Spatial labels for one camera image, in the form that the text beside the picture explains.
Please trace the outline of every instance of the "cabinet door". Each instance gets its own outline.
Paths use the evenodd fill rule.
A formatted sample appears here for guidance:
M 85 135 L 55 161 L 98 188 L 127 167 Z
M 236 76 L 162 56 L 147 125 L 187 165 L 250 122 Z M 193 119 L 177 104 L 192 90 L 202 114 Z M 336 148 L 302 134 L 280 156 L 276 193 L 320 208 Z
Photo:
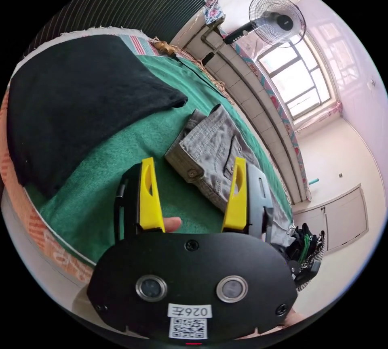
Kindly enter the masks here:
M 337 248 L 367 230 L 367 216 L 361 189 L 326 205 L 328 250 Z
M 319 235 L 321 231 L 325 231 L 327 235 L 327 225 L 323 207 L 307 210 L 302 213 L 293 215 L 294 224 L 299 228 L 306 223 L 310 232 L 313 235 Z

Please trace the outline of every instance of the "window frame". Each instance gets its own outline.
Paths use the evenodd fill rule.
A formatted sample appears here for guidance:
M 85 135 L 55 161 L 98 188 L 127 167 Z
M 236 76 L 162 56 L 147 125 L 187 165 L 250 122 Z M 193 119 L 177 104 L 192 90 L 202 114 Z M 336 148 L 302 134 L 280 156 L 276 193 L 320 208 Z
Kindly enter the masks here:
M 322 105 L 326 104 L 326 103 L 330 103 L 333 101 L 333 99 L 336 98 L 336 95 L 335 95 L 335 92 L 333 92 L 333 89 L 334 89 L 334 84 L 333 84 L 333 81 L 332 81 L 332 78 L 331 78 L 331 73 L 330 71 L 328 71 L 328 68 L 327 68 L 327 64 L 325 62 L 325 59 L 323 58 L 323 55 L 321 54 L 321 52 L 319 51 L 319 48 L 317 47 L 314 39 L 311 37 L 311 35 L 306 32 L 304 38 L 303 38 L 303 41 L 305 42 L 306 46 L 308 47 L 308 49 L 310 50 L 312 56 L 315 58 L 315 61 L 316 61 L 316 66 L 314 66 L 312 69 L 309 69 L 307 67 L 307 64 L 305 62 L 305 60 L 303 59 L 303 57 L 301 56 L 301 54 L 299 53 L 298 49 L 296 48 L 296 46 L 292 43 L 290 43 L 290 47 L 287 47 L 287 48 L 291 48 L 294 50 L 295 54 L 296 54 L 296 57 L 293 58 L 292 60 L 290 60 L 289 62 L 285 63 L 284 65 L 280 66 L 278 69 L 274 70 L 271 74 L 267 71 L 267 69 L 264 67 L 264 65 L 260 62 L 260 59 L 262 59 L 263 57 L 265 57 L 267 54 L 269 54 L 270 52 L 274 51 L 275 49 L 279 48 L 277 46 L 271 46 L 269 49 L 267 49 L 266 51 L 264 51 L 262 54 L 260 54 L 258 57 L 257 57 L 257 64 L 260 65 L 260 67 L 264 70 L 265 74 L 270 78 L 271 82 L 272 82 L 272 85 L 274 85 L 273 81 L 272 81 L 272 78 L 274 76 L 276 76 L 277 74 L 281 73 L 282 71 L 284 71 L 285 69 L 289 68 L 291 65 L 299 62 L 299 61 L 302 61 L 307 72 L 309 73 L 310 75 L 310 78 L 311 78 L 311 81 L 312 83 L 314 84 L 312 87 L 310 87 L 309 89 L 303 91 L 302 93 L 298 94 L 297 96 L 295 96 L 294 98 L 292 98 L 291 100 L 288 100 L 287 102 L 285 102 L 283 100 L 283 98 L 281 97 L 280 95 L 280 92 L 278 89 L 276 89 L 279 97 L 281 98 L 281 101 L 284 105 L 284 107 L 286 108 L 287 110 L 287 113 L 288 115 L 292 118 L 293 122 L 295 122 L 296 120 L 299 120 L 301 119 L 302 117 L 304 117 L 305 115 L 313 112 L 314 110 L 318 109 L 319 107 L 321 107 Z M 312 76 L 312 72 L 316 69 L 319 69 L 321 71 L 321 74 L 323 76 L 323 79 L 325 81 L 325 85 L 326 85 L 326 88 L 329 92 L 329 99 L 325 100 L 322 102 L 321 100 L 321 97 L 319 95 L 319 92 L 318 92 L 318 89 L 316 87 L 316 84 L 315 84 L 315 81 L 313 79 L 313 76 Z M 291 111 L 290 111 L 290 108 L 288 107 L 288 104 L 289 103 L 292 103 L 293 101 L 295 101 L 296 99 L 298 99 L 299 97 L 303 96 L 304 94 L 306 94 L 307 92 L 310 92 L 311 90 L 313 89 L 316 89 L 316 92 L 317 92 L 317 95 L 318 95 L 318 98 L 319 98 L 319 103 L 316 103 L 314 105 L 312 105 L 311 107 L 305 109 L 303 112 L 300 112 L 298 113 L 297 115 L 295 116 L 292 116 L 291 114 Z

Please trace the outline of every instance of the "white cabinet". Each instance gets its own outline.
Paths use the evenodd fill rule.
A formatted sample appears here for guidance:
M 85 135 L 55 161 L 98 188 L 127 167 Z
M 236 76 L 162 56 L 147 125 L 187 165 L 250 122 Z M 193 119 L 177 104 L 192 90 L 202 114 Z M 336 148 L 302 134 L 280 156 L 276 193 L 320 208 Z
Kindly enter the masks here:
M 311 209 L 294 213 L 295 225 L 306 223 L 312 234 L 326 234 L 326 251 L 334 251 L 368 230 L 367 210 L 361 186 Z

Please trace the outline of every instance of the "screw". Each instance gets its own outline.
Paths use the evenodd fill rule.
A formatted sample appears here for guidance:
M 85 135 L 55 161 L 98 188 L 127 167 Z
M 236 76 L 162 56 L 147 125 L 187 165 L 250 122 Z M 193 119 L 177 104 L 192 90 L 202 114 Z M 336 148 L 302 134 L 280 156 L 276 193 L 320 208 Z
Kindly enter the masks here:
M 186 248 L 187 251 L 193 252 L 193 251 L 196 251 L 199 248 L 199 244 L 195 240 L 189 240 L 188 242 L 186 242 L 185 248 Z
M 287 305 L 283 304 L 283 305 L 280 305 L 277 309 L 276 309 L 276 315 L 277 316 L 282 316 L 284 315 L 288 310 L 288 307 Z
M 97 306 L 96 306 L 96 310 L 97 310 L 97 311 L 107 311 L 108 308 L 107 308 L 106 306 L 99 306 L 99 305 L 97 305 Z

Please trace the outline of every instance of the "grey jeans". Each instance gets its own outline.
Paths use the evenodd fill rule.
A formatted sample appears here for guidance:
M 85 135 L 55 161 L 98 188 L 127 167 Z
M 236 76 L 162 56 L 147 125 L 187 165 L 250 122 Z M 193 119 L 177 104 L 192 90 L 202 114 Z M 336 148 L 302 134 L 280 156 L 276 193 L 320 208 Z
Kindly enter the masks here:
M 252 150 L 222 105 L 209 116 L 195 110 L 165 154 L 167 162 L 222 212 L 226 210 L 232 187 L 236 157 L 260 168 Z M 274 206 L 272 242 L 288 247 L 295 239 L 289 235 L 290 222 L 271 191 Z

